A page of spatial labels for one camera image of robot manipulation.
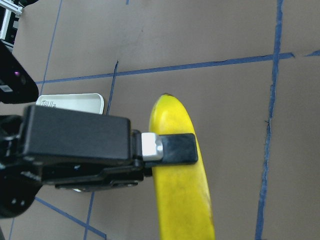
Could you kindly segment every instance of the banana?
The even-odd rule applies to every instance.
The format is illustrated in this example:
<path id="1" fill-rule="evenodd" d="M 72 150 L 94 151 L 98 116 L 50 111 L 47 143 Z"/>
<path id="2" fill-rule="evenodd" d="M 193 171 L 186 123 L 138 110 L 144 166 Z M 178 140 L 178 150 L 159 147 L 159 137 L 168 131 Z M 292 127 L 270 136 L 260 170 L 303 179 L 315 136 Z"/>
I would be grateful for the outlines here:
<path id="1" fill-rule="evenodd" d="M 159 135 L 196 135 L 187 110 L 169 94 L 155 103 L 149 131 Z M 196 146 L 196 164 L 152 168 L 161 240 L 215 239 L 210 192 L 198 140 Z"/>

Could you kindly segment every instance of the white plastic tray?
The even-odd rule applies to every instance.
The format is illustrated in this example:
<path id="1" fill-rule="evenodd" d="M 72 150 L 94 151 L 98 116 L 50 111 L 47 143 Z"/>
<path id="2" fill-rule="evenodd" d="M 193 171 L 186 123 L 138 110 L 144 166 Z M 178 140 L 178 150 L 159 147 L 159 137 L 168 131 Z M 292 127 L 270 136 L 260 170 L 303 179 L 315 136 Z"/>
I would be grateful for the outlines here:
<path id="1" fill-rule="evenodd" d="M 103 97 L 98 93 L 82 93 L 41 95 L 35 104 L 51 108 L 102 114 L 105 102 Z"/>

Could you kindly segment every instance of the blue tape line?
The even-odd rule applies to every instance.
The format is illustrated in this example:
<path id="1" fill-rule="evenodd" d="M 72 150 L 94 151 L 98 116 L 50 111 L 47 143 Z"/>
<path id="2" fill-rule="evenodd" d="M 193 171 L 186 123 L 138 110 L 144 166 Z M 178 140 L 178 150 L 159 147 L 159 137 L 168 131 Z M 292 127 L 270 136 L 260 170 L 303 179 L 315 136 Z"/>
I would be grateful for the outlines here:
<path id="1" fill-rule="evenodd" d="M 89 76 L 76 76 L 76 77 L 47 80 L 47 81 L 45 81 L 45 83 L 50 84 L 50 83 L 61 83 L 61 82 L 70 82 L 70 81 L 78 81 L 78 80 L 110 78 L 113 75 L 114 75 L 113 73 L 107 73 L 107 74 L 98 74 L 98 75 L 89 75 Z"/>
<path id="2" fill-rule="evenodd" d="M 113 71 L 113 78 L 112 78 L 112 84 L 111 84 L 110 95 L 109 95 L 109 100 L 108 100 L 108 107 L 106 108 L 106 114 L 107 115 L 109 115 L 110 107 L 111 107 L 111 101 L 112 101 L 112 97 L 114 95 L 116 76 L 118 75 L 117 74 L 118 64 L 119 64 L 119 61 L 116 61 L 116 64 L 115 64 L 115 67 L 114 67 L 114 71 Z"/>
<path id="3" fill-rule="evenodd" d="M 313 57 L 313 56 L 320 56 L 320 50 L 314 51 L 314 52 L 306 55 L 305 57 Z"/>
<path id="4" fill-rule="evenodd" d="M 13 229 L 14 229 L 14 224 L 15 224 L 15 218 L 12 219 L 12 223 L 11 223 L 11 228 L 10 228 L 10 233 L 9 233 L 9 238 L 8 238 L 8 240 L 11 240 L 12 231 L 13 231 Z"/>
<path id="5" fill-rule="evenodd" d="M 60 16 L 60 10 L 61 10 L 61 6 L 62 6 L 62 1 L 63 0 L 60 0 L 60 4 L 59 4 L 59 8 L 58 8 L 58 14 L 56 16 L 56 20 L 55 20 L 55 24 L 54 24 L 54 29 L 53 29 L 52 39 L 51 39 L 51 43 L 50 43 L 50 49 L 49 49 L 49 53 L 48 53 L 48 58 L 46 60 L 46 66 L 45 66 L 45 71 L 44 71 L 44 76 L 43 76 L 43 82 L 42 82 L 42 86 L 41 86 L 40 95 L 42 95 L 42 92 L 44 90 L 44 85 L 45 85 L 45 81 L 46 81 L 49 60 L 50 60 L 50 56 L 51 56 L 52 46 L 53 46 L 54 39 L 55 39 L 55 34 L 56 34 L 57 24 L 58 24 L 58 20 L 59 20 L 59 16 Z"/>
<path id="6" fill-rule="evenodd" d="M 38 201 L 39 203 L 45 205 L 46 207 L 48 207 L 48 208 L 56 211 L 57 213 L 63 215 L 63 216 L 66 217 L 67 219 L 69 219 L 69 220 L 71 220 L 71 221 L 79 224 L 80 226 L 82 226 L 82 227 L 84 227 L 84 228 L 88 228 L 89 231 L 97 234 L 98 236 L 107 239 L 107 235 L 106 235 L 105 233 L 103 233 L 102 231 L 99 231 L 98 229 L 96 229 L 96 228 L 94 228 L 94 227 L 92 227 L 92 226 L 84 223 L 83 221 L 75 218 L 74 216 L 71 216 L 70 214 L 66 213 L 65 211 L 62 211 L 61 209 L 53 206 L 52 204 L 50 204 L 50 203 L 42 200 L 41 198 L 39 198 L 39 197 L 37 197 L 37 196 L 36 196 L 34 199 L 35 199 L 36 201 Z"/>
<path id="7" fill-rule="evenodd" d="M 92 211 L 92 205 L 94 203 L 94 198 L 95 198 L 95 192 L 91 193 L 91 197 L 90 197 L 90 204 L 89 204 L 89 210 L 88 210 L 88 215 L 86 217 L 86 228 L 84 230 L 84 236 L 83 236 L 83 240 L 87 240 L 87 235 L 88 235 L 88 226 L 90 224 L 90 217 L 91 217 L 91 211 Z"/>
<path id="8" fill-rule="evenodd" d="M 294 57 L 295 56 L 291 52 L 281 53 L 279 56 L 280 59 L 290 59 Z M 229 59 L 225 61 L 209 61 L 209 62 L 199 62 L 199 63 L 184 64 L 184 65 L 163 66 L 163 67 L 156 67 L 156 68 L 123 71 L 123 72 L 117 72 L 116 75 L 127 76 L 127 75 L 136 75 L 136 74 L 149 74 L 149 73 L 184 70 L 184 69 L 197 69 L 197 68 L 216 67 L 216 66 L 223 66 L 223 65 L 255 63 L 255 62 L 263 62 L 263 61 L 271 61 L 271 60 L 273 60 L 273 54 L 265 55 L 265 56 L 250 56 L 250 57 L 243 57 L 243 58 L 234 58 L 234 59 Z M 113 73 L 106 73 L 106 74 L 98 74 L 98 75 L 52 79 L 52 80 L 46 80 L 45 83 L 49 84 L 49 83 L 61 83 L 61 82 L 69 82 L 69 81 L 77 81 L 77 80 L 111 78 L 113 76 L 114 76 Z"/>
<path id="9" fill-rule="evenodd" d="M 282 6 L 284 0 L 277 0 L 277 11 L 276 11 L 276 26 L 275 26 L 275 37 L 274 37 L 274 50 L 273 50 L 273 67 L 272 67 L 272 85 L 270 87 L 270 102 L 269 102 L 269 118 L 267 121 L 266 128 L 266 140 L 264 146 L 264 162 L 263 162 L 263 173 L 262 183 L 259 193 L 259 203 L 256 218 L 255 227 L 255 240 L 261 240 L 263 229 L 264 229 L 264 212 L 266 206 L 266 197 L 268 191 L 268 172 L 269 172 L 269 156 L 270 156 L 270 141 L 272 137 L 272 118 L 274 116 L 274 109 L 276 103 L 276 87 L 279 73 L 279 59 L 280 59 L 280 48 L 281 48 L 281 35 L 282 35 Z"/>
<path id="10" fill-rule="evenodd" d="M 38 198 L 38 197 L 36 196 L 36 197 L 35 197 L 35 200 L 37 200 L 39 203 L 41 203 L 41 204 L 43 204 L 43 205 L 47 206 L 48 208 L 50 208 L 50 209 L 52 209 L 52 210 L 56 211 L 57 213 L 59 213 L 59 214 L 61 214 L 61 215 L 65 216 L 66 218 L 68 218 L 68 219 L 72 220 L 73 222 L 75 222 L 75 223 L 79 224 L 80 226 L 82 226 L 82 227 L 86 227 L 86 225 L 87 225 L 87 224 L 86 224 L 85 222 L 83 222 L 83 221 L 81 221 L 81 220 L 79 220 L 79 219 L 75 218 L 74 216 L 71 216 L 70 214 L 68 214 L 68 213 L 66 213 L 65 211 L 62 211 L 61 209 L 59 209 L 59 208 L 57 208 L 57 207 L 55 207 L 55 206 L 51 205 L 50 203 L 48 203 L 48 202 L 46 202 L 46 201 L 42 200 L 41 198 Z"/>

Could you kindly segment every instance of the white label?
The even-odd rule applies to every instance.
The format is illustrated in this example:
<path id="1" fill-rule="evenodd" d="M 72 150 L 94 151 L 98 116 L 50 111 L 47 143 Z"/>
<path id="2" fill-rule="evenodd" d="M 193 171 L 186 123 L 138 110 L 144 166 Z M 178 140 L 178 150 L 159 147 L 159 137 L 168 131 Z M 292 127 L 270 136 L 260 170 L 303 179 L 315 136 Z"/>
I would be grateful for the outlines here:
<path id="1" fill-rule="evenodd" d="M 50 107 L 50 108 L 56 108 L 57 107 L 54 101 L 47 101 L 47 100 L 42 100 L 41 101 L 41 106 Z"/>
<path id="2" fill-rule="evenodd" d="M 8 85 L 0 85 L 0 89 L 5 93 L 13 92 L 13 90 Z"/>

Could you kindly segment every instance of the cardboard surface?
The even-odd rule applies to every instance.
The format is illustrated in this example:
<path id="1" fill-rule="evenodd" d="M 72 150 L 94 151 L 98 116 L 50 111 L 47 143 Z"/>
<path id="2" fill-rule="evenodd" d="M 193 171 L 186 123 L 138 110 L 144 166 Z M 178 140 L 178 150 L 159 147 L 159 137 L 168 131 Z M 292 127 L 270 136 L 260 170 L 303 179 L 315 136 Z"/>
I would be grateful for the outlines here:
<path id="1" fill-rule="evenodd" d="M 281 9 L 277 46 L 292 55 L 278 66 L 263 239 L 318 240 L 320 58 L 302 56 L 320 49 L 319 4 L 284 0 Z M 110 114 L 140 131 L 161 94 L 179 98 L 201 147 L 216 239 L 248 240 L 256 229 L 276 13 L 277 1 L 265 0 L 40 0 L 24 9 L 13 53 L 39 89 L 46 80 L 42 94 L 99 93 L 104 113 L 119 60 Z M 157 72 L 247 57 L 256 58 Z M 158 70 L 123 75 L 150 68 Z M 0 103 L 0 114 L 21 115 L 24 107 Z M 52 187 L 38 197 L 74 219 L 36 201 L 15 219 L 12 240 L 159 239 L 152 178 L 93 199 Z M 7 238 L 11 222 L 0 220 Z"/>

